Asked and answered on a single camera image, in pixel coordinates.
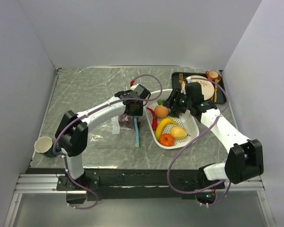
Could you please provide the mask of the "red grape bunch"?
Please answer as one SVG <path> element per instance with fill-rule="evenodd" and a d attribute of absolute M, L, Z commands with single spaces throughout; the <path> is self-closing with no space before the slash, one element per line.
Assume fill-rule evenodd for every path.
<path fill-rule="evenodd" d="M 140 127 L 141 124 L 138 117 L 129 116 L 127 114 L 120 115 L 118 117 L 118 122 L 121 128 L 128 128 L 128 129 L 133 129 L 136 124 L 138 125 L 138 127 Z"/>

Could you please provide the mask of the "white perforated plastic basket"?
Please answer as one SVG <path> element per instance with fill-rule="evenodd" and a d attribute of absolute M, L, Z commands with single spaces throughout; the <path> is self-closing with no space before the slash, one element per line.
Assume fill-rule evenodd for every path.
<path fill-rule="evenodd" d="M 170 118 L 171 120 L 177 122 L 177 124 L 167 124 L 163 130 L 162 134 L 170 133 L 170 129 L 173 126 L 180 126 L 182 127 L 186 132 L 187 136 L 183 139 L 175 139 L 173 146 L 163 146 L 161 145 L 156 137 L 155 137 L 155 131 L 152 128 L 152 121 L 153 121 L 153 115 L 148 108 L 154 110 L 158 106 L 158 100 L 165 101 L 169 95 L 171 94 L 172 89 L 164 89 L 160 95 L 160 90 L 151 92 L 151 98 L 157 97 L 156 100 L 149 101 L 143 108 L 144 108 L 144 116 L 147 119 L 148 126 L 150 129 L 150 135 L 151 138 L 154 140 L 154 142 L 163 149 L 177 149 L 184 147 L 188 142 L 190 142 L 192 139 L 194 139 L 196 136 L 199 135 L 199 128 L 197 126 L 197 123 L 195 122 L 195 119 L 190 114 L 189 111 L 186 111 L 185 113 L 180 113 L 178 117 L 167 115 L 166 118 Z"/>

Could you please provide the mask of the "clear zip top bag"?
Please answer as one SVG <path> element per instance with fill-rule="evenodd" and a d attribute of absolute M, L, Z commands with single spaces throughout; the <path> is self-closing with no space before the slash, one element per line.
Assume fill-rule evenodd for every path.
<path fill-rule="evenodd" d="M 89 142 L 99 147 L 138 148 L 140 146 L 140 131 L 136 124 L 133 129 L 121 128 L 118 117 L 113 117 L 89 132 Z"/>

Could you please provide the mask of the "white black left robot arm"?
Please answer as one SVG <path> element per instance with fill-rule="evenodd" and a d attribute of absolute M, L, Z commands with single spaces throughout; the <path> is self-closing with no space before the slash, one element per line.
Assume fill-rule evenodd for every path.
<path fill-rule="evenodd" d="M 138 84 L 94 108 L 78 113 L 68 111 L 63 115 L 55 137 L 66 156 L 65 167 L 70 174 L 67 183 L 72 189 L 79 190 L 85 183 L 82 152 L 87 147 L 89 131 L 123 114 L 142 116 L 143 104 L 150 96 L 150 91 Z"/>

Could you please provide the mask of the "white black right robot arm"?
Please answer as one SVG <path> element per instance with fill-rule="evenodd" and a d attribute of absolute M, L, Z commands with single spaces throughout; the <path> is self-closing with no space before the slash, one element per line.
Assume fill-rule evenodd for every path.
<path fill-rule="evenodd" d="M 201 85 L 191 82 L 183 89 L 174 88 L 163 104 L 177 113 L 189 111 L 206 126 L 225 147 L 228 156 L 224 163 L 202 167 L 198 183 L 209 188 L 215 180 L 229 180 L 239 184 L 264 172 L 263 149 L 259 140 L 251 140 L 240 133 L 211 101 L 205 101 Z"/>

